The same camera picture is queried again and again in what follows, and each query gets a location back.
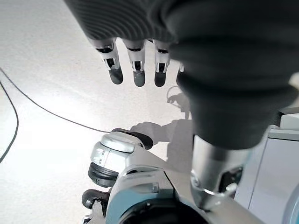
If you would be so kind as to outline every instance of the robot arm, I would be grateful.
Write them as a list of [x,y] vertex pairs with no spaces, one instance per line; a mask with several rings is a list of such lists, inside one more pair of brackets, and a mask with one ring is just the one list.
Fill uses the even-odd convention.
[[137,86],[145,80],[146,39],[156,43],[157,86],[169,57],[183,64],[178,84],[195,135],[191,194],[202,210],[223,204],[275,111],[298,95],[288,81],[299,70],[299,2],[65,1],[115,84],[123,80],[115,37],[124,39]]

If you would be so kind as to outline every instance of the white floor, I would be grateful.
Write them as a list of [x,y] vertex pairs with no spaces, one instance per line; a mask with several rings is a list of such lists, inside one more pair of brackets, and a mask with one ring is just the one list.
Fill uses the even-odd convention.
[[[156,87],[154,49],[147,43],[146,84],[136,87],[118,41],[124,82],[114,85],[63,1],[1,0],[0,21],[0,67],[35,102],[100,130],[133,127],[147,133],[157,143],[153,153],[189,171],[192,125],[186,98],[176,87],[177,62],[171,62],[165,86]],[[81,223],[89,212],[82,193],[99,188],[87,171],[91,149],[103,133],[49,114],[2,73],[0,80],[19,115],[17,137],[0,164],[0,223]],[[0,103],[2,155],[16,118],[2,88]]]

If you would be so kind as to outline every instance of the black fingertip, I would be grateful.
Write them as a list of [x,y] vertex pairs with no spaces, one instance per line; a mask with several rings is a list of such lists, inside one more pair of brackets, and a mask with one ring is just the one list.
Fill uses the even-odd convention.
[[145,84],[144,71],[133,71],[134,83],[138,87],[142,87]]
[[122,83],[123,76],[122,76],[121,68],[119,68],[119,69],[111,69],[109,71],[109,74],[110,74],[111,81],[114,84],[119,85],[119,84]]
[[166,73],[156,72],[155,73],[155,84],[157,87],[161,87],[165,84]]

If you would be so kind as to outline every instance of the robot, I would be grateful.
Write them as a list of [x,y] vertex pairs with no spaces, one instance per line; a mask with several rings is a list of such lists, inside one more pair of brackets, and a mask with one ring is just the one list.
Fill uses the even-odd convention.
[[190,176],[147,151],[149,137],[116,129],[92,154],[89,176],[110,192],[83,194],[85,223],[261,223],[231,196],[243,166],[272,116],[297,97],[288,84],[299,70],[296,1],[65,0],[111,80],[121,84],[115,38],[122,38],[134,82],[145,83],[144,43],[156,47],[155,84],[171,59],[193,121]]

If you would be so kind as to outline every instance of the black rubber pad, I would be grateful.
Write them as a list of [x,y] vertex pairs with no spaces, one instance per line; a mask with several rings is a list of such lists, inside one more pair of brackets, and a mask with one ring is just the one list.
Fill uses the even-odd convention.
[[153,26],[138,0],[65,0],[85,34],[95,40],[121,37],[128,40],[157,39],[172,42],[166,30]]

